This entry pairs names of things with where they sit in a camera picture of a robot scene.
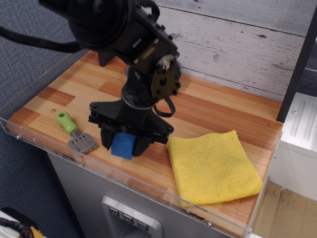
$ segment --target yellow cloth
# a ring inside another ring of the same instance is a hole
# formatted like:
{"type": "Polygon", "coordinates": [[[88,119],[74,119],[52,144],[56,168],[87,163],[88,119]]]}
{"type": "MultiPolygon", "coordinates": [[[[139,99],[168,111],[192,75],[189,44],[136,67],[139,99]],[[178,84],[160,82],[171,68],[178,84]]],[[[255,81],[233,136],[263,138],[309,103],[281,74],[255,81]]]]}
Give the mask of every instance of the yellow cloth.
{"type": "Polygon", "coordinates": [[[174,136],[167,148],[179,196],[193,204],[231,201],[262,188],[235,130],[189,139],[174,136]]]}

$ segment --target white wood plank wall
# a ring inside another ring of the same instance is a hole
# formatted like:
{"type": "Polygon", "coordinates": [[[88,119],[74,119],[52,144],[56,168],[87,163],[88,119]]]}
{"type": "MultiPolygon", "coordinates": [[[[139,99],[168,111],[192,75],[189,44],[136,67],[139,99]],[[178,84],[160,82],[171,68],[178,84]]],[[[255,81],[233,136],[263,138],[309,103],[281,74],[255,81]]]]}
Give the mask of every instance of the white wood plank wall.
{"type": "Polygon", "coordinates": [[[183,73],[283,100],[317,0],[156,0],[183,73]]]}

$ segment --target black cord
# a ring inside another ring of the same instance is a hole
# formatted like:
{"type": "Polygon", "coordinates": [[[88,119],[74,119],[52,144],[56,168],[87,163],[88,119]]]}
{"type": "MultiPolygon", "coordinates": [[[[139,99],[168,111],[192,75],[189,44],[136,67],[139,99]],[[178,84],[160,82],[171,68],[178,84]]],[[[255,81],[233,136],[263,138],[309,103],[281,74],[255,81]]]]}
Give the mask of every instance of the black cord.
{"type": "Polygon", "coordinates": [[[152,10],[152,18],[156,22],[159,18],[160,11],[159,7],[154,1],[151,0],[137,0],[138,4],[142,7],[150,7],[152,10]]]}
{"type": "Polygon", "coordinates": [[[164,118],[170,118],[176,112],[176,108],[175,108],[172,100],[169,97],[164,98],[164,100],[166,101],[166,103],[167,103],[167,105],[168,105],[168,107],[170,109],[170,113],[161,112],[160,110],[157,109],[156,105],[154,105],[154,110],[155,110],[155,112],[157,113],[158,116],[164,117],[164,118]]]}
{"type": "Polygon", "coordinates": [[[65,53],[74,53],[83,49],[83,47],[77,42],[57,43],[38,37],[19,34],[1,26],[0,36],[3,36],[8,40],[14,41],[16,43],[65,53]]]}
{"type": "Polygon", "coordinates": [[[0,217],[0,226],[9,227],[16,232],[19,232],[22,238],[34,238],[31,228],[20,222],[9,221],[5,218],[0,217]]]}

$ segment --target green handle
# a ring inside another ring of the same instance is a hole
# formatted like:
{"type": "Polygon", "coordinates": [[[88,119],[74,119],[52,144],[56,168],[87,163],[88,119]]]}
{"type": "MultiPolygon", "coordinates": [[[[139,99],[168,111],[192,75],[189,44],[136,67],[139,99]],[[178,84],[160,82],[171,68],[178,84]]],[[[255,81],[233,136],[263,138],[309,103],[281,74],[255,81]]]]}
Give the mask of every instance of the green handle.
{"type": "Polygon", "coordinates": [[[56,122],[61,125],[65,131],[71,135],[75,130],[78,130],[77,125],[71,120],[70,114],[67,112],[61,112],[55,117],[56,122]]]}

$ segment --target wooden tabletop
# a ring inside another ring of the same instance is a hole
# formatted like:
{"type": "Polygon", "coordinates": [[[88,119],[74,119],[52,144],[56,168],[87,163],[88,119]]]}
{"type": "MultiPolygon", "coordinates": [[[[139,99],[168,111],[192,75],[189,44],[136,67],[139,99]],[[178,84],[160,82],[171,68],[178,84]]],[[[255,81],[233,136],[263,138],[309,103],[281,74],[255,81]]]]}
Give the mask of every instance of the wooden tabletop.
{"type": "MultiPolygon", "coordinates": [[[[218,229],[239,234],[235,224],[245,229],[248,227],[257,195],[184,210],[175,198],[178,192],[165,145],[151,144],[141,157],[132,161],[113,156],[102,146],[100,128],[88,122],[89,104],[120,98],[121,87],[126,82],[125,67],[118,58],[100,67],[97,53],[88,52],[9,119],[18,126],[7,126],[13,133],[42,144],[42,148],[75,157],[66,150],[72,137],[55,122],[58,113],[69,112],[79,133],[88,133],[97,142],[97,146],[82,157],[88,168],[115,177],[127,177],[125,181],[131,184],[130,188],[146,190],[149,196],[170,202],[178,211],[194,219],[211,221],[218,229]]],[[[176,113],[166,119],[174,127],[171,136],[190,138],[236,130],[248,158],[264,180],[283,126],[275,120],[281,103],[184,74],[180,82],[182,87],[178,95],[171,97],[176,113]]],[[[158,106],[167,110],[162,101],[158,106]]]]}

